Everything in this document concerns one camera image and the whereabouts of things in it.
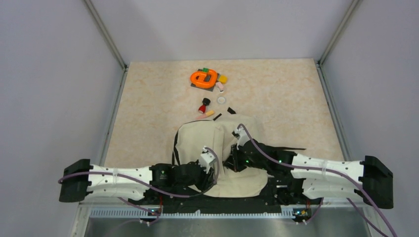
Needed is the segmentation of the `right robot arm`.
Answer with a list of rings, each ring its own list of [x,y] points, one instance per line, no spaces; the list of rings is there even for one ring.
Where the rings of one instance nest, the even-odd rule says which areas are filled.
[[[356,161],[323,160],[299,154],[297,148],[248,141],[243,146],[232,145],[223,165],[234,172],[265,170],[283,185],[278,191],[283,205],[332,197],[362,200],[380,209],[394,207],[393,172],[374,156]]]

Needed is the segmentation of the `cream canvas backpack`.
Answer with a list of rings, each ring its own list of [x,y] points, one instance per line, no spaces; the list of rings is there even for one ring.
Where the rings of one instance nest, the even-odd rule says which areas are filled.
[[[221,115],[216,120],[195,120],[180,126],[175,134],[173,157],[184,164],[199,159],[204,146],[211,148],[220,162],[227,160],[231,146],[237,143],[233,131],[244,124],[253,139],[265,143],[262,123],[245,115]],[[258,196],[268,182],[266,171],[246,168],[234,172],[221,167],[216,184],[204,196],[212,198],[252,198]]]

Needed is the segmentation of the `yellow toy block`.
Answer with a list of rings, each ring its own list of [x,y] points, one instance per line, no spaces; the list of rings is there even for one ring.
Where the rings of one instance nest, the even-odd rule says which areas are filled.
[[[220,75],[220,77],[218,78],[218,81],[222,84],[226,84],[228,81],[228,78],[225,75]]]

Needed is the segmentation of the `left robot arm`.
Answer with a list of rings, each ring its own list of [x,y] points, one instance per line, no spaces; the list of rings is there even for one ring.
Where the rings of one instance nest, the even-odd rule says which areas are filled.
[[[63,171],[59,201],[81,202],[90,198],[125,198],[153,204],[159,195],[192,198],[203,195],[218,179],[213,165],[198,161],[173,165],[158,163],[140,168],[109,168],[81,159]]]

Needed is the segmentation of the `red black stamp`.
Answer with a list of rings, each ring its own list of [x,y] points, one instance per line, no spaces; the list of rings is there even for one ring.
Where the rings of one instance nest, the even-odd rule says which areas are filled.
[[[198,111],[203,114],[207,110],[207,106],[211,103],[209,98],[203,98],[201,106],[198,108]]]

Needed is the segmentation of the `pink white eraser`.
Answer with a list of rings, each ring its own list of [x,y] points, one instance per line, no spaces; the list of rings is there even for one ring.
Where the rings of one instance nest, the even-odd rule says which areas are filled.
[[[215,85],[216,85],[216,87],[217,87],[217,89],[219,90],[220,93],[223,93],[224,92],[224,85],[223,85],[223,83],[221,83],[221,82],[218,81]]]

